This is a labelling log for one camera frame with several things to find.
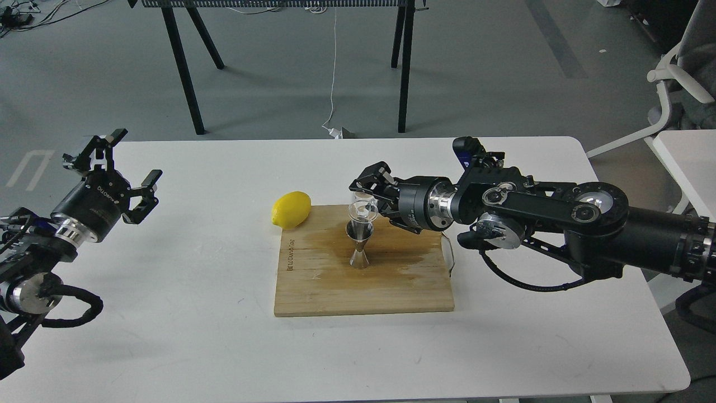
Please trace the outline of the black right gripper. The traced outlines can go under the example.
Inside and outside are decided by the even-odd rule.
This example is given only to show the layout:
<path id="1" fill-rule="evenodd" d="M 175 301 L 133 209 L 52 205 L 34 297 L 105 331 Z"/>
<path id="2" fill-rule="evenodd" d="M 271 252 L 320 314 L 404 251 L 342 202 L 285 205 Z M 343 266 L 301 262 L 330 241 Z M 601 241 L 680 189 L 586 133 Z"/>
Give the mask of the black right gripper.
<path id="1" fill-rule="evenodd" d="M 445 177 L 414 176 L 394 179 L 388 164 L 366 167 L 351 182 L 351 191 L 373 195 L 378 213 L 396 227 L 419 234 L 442 232 L 454 222 L 450 203 L 455 186 Z"/>

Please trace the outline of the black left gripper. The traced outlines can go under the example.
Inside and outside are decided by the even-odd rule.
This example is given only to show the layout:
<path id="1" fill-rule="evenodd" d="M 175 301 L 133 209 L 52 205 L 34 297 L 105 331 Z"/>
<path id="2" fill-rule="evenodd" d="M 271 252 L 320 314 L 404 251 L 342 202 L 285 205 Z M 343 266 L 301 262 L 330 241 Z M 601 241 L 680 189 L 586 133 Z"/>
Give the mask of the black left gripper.
<path id="1" fill-rule="evenodd" d="M 156 183 L 163 175 L 162 170 L 151 170 L 139 187 L 130 188 L 115 169 L 113 148 L 127 134 L 127 129 L 118 128 L 108 136 L 92 136 L 77 156 L 62 156 L 62 167 L 77 172 L 82 181 L 51 212 L 54 222 L 73 218 L 91 230 L 93 242 L 98 243 L 117 224 L 121 214 L 125 223 L 140 224 L 158 205 Z M 134 197 L 140 197 L 140 202 L 130 209 L 129 201 Z"/>

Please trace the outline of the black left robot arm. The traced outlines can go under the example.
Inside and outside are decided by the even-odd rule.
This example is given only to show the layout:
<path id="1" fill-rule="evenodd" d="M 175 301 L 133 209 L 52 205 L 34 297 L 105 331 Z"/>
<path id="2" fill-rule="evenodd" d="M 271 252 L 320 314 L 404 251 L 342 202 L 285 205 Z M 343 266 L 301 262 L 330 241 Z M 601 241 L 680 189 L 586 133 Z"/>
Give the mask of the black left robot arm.
<path id="1" fill-rule="evenodd" d="M 141 223 L 158 205 L 154 192 L 161 170 L 133 188 L 115 168 L 113 151 L 126 135 L 119 128 L 93 136 L 76 156 L 64 154 L 64 168 L 81 179 L 50 217 L 25 207 L 2 217 L 1 308 L 15 314 L 2 321 L 2 378 L 25 365 L 21 348 L 39 326 L 82 326 L 104 307 L 99 296 L 65 285 L 52 273 L 56 264 L 73 262 L 83 243 L 102 242 L 120 220 Z"/>

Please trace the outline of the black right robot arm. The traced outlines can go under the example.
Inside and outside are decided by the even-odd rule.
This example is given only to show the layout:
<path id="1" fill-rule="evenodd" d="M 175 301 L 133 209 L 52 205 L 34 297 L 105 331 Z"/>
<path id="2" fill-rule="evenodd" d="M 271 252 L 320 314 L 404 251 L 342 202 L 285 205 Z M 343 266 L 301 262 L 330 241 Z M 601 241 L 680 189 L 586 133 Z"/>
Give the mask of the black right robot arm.
<path id="1" fill-rule="evenodd" d="M 445 177 L 399 179 L 378 162 L 363 170 L 350 190 L 374 196 L 379 214 L 416 234 L 467 224 L 458 243 L 478 250 L 498 277 L 524 290 L 557 292 L 621 278 L 626 265 L 699 280 L 700 286 L 677 298 L 675 308 L 687 323 L 714 332 L 714 320 L 690 308 L 714 294 L 714 223 L 708 217 L 630 207 L 627 195 L 606 182 L 535 181 L 516 167 L 504 167 L 503 152 L 488 152 L 470 136 L 455 139 L 453 151 L 463 168 L 456 184 Z M 530 285 L 504 273 L 487 255 L 520 246 L 566 263 L 580 278 Z"/>

